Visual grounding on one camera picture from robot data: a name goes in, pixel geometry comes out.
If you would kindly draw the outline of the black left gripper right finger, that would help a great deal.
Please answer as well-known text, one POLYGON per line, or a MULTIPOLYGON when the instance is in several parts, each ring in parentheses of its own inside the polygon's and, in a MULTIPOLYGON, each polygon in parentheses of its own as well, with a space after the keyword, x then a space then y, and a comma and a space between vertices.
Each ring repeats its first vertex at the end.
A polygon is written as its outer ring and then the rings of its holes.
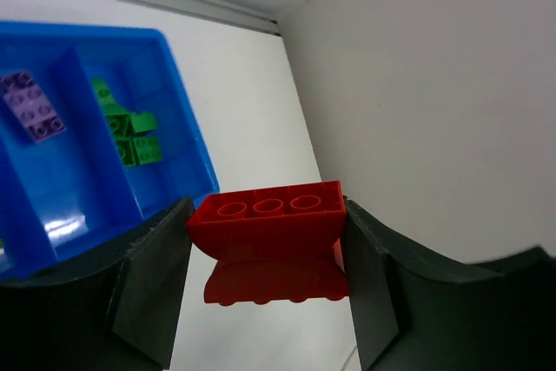
POLYGON ((365 370, 552 370, 555 259, 457 262, 347 201, 341 238, 365 370))

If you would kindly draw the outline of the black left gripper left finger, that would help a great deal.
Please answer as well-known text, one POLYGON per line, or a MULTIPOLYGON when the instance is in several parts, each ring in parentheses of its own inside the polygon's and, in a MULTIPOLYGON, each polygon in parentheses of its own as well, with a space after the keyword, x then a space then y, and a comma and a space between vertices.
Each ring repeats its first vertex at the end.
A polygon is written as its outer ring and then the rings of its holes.
POLYGON ((1 282, 3 370, 167 370, 194 213, 188 197, 23 279, 1 282))

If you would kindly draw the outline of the red crown lego piece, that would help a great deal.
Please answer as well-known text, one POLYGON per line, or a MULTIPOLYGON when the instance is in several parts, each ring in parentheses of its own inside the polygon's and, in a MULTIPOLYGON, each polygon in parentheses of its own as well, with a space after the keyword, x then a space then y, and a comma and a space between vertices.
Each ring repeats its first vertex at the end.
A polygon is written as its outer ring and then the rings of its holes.
POLYGON ((314 182, 209 195, 187 231, 219 262, 278 261, 328 252, 346 216, 341 183, 314 182))

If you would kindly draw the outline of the green square lego brick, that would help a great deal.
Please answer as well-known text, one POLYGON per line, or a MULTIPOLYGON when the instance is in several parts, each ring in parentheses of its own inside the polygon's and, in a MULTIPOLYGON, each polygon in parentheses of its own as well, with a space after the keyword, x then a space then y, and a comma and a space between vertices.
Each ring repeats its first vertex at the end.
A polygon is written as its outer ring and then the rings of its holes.
POLYGON ((134 136, 145 135, 158 129, 156 117, 147 111, 129 114, 129 133, 134 136))

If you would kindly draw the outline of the green curved lego brick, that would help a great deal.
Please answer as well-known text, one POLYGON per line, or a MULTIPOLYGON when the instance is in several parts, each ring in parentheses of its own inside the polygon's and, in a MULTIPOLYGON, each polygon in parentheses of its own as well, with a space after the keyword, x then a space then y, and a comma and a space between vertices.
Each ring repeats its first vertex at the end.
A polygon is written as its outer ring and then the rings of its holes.
POLYGON ((92 89, 96 94, 96 99, 99 102, 103 113, 107 116, 125 115, 127 110, 120 106, 106 82, 99 77, 91 79, 92 89))

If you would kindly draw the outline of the purple butterfly lego brick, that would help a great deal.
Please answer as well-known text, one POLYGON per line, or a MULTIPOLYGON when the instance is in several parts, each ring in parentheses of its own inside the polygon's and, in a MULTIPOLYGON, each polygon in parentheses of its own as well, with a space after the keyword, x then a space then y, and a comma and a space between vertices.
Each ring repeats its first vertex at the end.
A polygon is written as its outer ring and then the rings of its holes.
POLYGON ((63 119, 29 71, 1 75, 1 93, 10 112, 34 143, 66 130, 63 119))

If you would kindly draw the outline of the green small lego brick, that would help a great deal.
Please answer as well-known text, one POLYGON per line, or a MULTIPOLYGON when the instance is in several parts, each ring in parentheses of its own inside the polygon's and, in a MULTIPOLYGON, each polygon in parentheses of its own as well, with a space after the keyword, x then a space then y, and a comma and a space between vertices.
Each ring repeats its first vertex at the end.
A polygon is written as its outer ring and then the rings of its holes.
POLYGON ((130 120, 128 113, 106 115, 105 119, 112 136, 126 137, 128 135, 130 120))

